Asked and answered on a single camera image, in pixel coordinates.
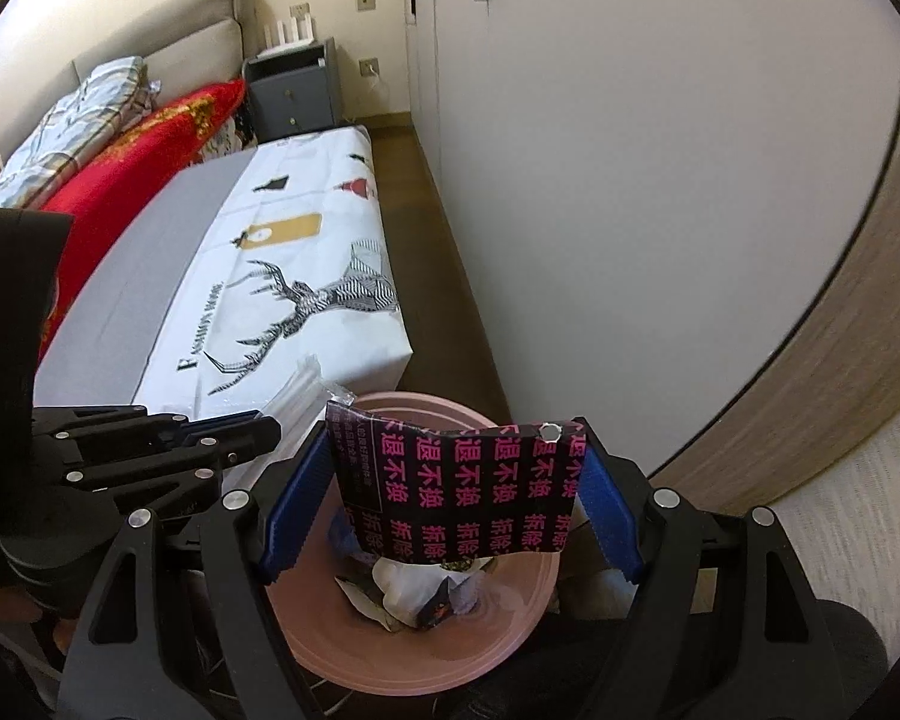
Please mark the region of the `black pink printed packet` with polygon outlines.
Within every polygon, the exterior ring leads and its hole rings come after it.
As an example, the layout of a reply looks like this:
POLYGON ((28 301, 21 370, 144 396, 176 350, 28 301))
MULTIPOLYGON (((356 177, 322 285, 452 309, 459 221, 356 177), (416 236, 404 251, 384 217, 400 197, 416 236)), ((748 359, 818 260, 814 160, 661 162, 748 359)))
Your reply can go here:
POLYGON ((364 551, 404 564, 559 553, 587 450, 575 421, 439 431, 326 408, 344 511, 364 551))

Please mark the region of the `pink trash bin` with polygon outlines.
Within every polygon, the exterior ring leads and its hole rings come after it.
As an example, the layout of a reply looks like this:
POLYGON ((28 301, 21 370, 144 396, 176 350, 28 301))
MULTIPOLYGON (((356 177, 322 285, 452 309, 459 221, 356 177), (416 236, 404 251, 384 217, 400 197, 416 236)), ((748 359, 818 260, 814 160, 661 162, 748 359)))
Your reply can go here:
MULTIPOLYGON (((359 411, 439 431, 496 427, 416 418, 404 408, 359 411)), ((299 559, 269 585, 268 598, 306 670, 368 694, 424 695, 468 683, 512 655, 548 609, 559 562, 560 551, 450 564, 374 556, 352 531, 334 473, 299 559)))

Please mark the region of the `printed white grey tablecloth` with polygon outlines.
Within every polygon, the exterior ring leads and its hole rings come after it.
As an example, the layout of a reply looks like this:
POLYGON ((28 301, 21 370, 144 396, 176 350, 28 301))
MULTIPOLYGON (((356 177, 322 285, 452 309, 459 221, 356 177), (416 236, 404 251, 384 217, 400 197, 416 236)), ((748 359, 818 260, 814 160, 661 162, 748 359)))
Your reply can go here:
POLYGON ((80 290, 35 401, 261 411, 283 442, 224 483, 248 488, 329 397, 390 390, 411 356, 372 140, 341 127, 178 172, 80 290))

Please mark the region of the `white wardrobe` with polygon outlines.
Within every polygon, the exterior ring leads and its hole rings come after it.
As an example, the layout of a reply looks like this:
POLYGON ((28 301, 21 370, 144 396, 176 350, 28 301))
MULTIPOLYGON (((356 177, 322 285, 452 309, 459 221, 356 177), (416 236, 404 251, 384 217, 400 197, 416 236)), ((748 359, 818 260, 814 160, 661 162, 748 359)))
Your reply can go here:
POLYGON ((836 271, 900 121, 889 0, 414 0, 414 124, 520 421, 653 473, 836 271))

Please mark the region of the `red floral bedspread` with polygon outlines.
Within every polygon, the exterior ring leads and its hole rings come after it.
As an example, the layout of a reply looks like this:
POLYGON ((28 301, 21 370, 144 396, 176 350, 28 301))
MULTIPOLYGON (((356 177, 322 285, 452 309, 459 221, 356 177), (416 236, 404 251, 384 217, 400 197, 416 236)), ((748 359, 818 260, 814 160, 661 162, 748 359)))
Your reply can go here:
POLYGON ((156 110, 121 133, 60 188, 43 210, 73 218, 56 270, 55 307, 41 332, 50 348, 69 309, 103 257, 142 208, 201 148, 244 100, 244 80, 212 83, 156 110))

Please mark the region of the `plaid folded quilt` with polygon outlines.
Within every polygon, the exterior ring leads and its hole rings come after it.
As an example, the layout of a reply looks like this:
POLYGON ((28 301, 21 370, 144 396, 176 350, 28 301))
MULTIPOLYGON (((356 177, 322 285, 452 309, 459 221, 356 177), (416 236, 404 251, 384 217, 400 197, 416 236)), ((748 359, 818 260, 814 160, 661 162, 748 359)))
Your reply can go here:
POLYGON ((98 65, 41 117, 0 172, 0 210, 38 210, 113 140, 151 114, 160 83, 139 55, 98 65))

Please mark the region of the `dark grey nightstand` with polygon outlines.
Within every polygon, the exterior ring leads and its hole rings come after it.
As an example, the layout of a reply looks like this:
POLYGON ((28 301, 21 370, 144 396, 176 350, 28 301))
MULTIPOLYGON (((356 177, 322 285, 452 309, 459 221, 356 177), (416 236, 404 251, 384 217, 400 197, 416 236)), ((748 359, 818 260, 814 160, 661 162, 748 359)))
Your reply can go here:
POLYGON ((244 63, 247 106, 258 142, 323 132, 343 121, 333 37, 244 63))

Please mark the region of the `white router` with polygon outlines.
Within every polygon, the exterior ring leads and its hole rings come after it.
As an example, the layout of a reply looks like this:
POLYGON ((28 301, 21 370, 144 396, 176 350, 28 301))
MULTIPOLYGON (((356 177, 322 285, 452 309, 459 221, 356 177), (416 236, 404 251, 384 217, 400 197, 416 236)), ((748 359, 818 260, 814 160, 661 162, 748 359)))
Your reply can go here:
POLYGON ((276 21, 274 25, 266 25, 263 28, 263 36, 265 36, 265 48, 258 54, 260 59, 305 49, 317 41, 310 15, 290 18, 289 21, 276 21))

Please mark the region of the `grey upholstered headboard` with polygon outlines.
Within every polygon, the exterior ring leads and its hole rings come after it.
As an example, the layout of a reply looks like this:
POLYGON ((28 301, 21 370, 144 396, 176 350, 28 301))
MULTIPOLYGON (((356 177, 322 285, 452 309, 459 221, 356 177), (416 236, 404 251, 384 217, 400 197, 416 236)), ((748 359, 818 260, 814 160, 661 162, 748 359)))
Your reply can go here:
POLYGON ((169 0, 119 28, 73 60, 84 80, 98 65, 141 57, 149 82, 157 82, 164 107, 215 83, 242 75, 263 47, 263 0, 169 0))

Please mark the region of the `wall socket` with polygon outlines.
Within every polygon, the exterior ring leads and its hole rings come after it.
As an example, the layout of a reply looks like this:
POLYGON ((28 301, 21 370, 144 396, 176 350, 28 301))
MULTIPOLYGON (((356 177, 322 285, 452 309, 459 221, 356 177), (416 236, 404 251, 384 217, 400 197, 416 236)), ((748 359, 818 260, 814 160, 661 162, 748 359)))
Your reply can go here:
POLYGON ((364 78, 379 78, 380 67, 377 59, 364 59, 359 62, 359 73, 364 78))

